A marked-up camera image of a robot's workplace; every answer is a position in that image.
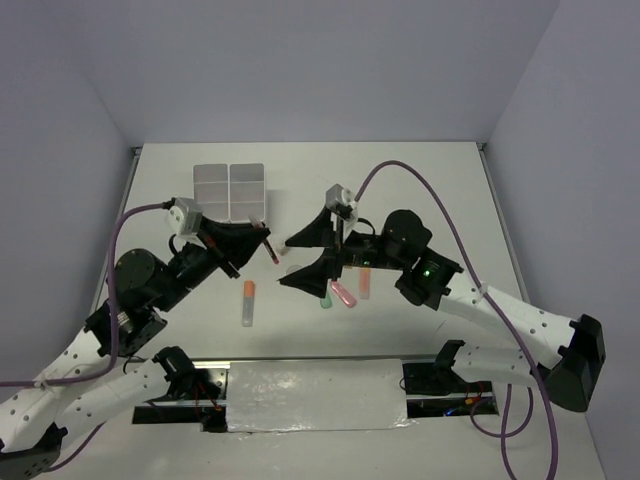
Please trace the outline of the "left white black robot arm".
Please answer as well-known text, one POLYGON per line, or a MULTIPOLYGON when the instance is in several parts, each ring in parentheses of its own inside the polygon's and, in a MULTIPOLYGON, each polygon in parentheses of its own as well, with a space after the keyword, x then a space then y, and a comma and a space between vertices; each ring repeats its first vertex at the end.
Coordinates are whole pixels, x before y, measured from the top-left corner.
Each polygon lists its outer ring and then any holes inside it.
POLYGON ((139 403, 215 402, 222 392, 219 380, 177 346, 162 348, 125 375, 96 382, 104 370, 136 356, 166 327, 162 314, 214 272, 238 277, 269 233, 250 223, 203 219, 195 242, 174 250, 169 262, 142 248, 113 262, 107 300, 59 357, 2 403, 2 478, 33 479, 60 468, 67 445, 139 403))

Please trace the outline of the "red pen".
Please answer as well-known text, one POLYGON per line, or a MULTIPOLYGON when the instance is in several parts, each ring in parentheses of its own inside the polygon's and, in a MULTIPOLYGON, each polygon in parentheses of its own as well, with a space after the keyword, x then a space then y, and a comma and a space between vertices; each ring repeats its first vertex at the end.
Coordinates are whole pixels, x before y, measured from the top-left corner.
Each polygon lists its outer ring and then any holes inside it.
MULTIPOLYGON (((260 220, 258 220, 257 218, 253 217, 253 216, 249 216, 249 221, 251 223, 251 225, 254 228, 265 228, 266 224, 260 220)), ((271 258, 272 262, 275 265, 278 265, 280 263, 280 260, 275 252, 275 250, 273 249, 271 243, 269 242, 269 240, 267 238, 265 238, 262 241, 262 244, 264 245, 269 257, 271 258)))

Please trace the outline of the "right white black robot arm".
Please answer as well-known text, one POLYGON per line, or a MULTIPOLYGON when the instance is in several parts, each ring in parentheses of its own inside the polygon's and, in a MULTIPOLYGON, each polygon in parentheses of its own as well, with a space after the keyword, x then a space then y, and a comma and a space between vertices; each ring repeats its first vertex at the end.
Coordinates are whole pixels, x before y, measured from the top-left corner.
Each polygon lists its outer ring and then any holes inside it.
POLYGON ((555 315, 477 283, 457 262, 429 248, 432 233, 410 210, 390 213, 378 234, 342 232, 329 209, 288 238, 288 247, 319 248, 312 264, 280 284, 322 298, 346 266, 397 270, 396 289, 412 305, 465 319, 512 342, 507 349, 449 340, 433 364, 436 383, 457 391, 465 383, 511 383, 542 390, 565 410, 588 409, 606 360, 601 323, 589 315, 555 315))

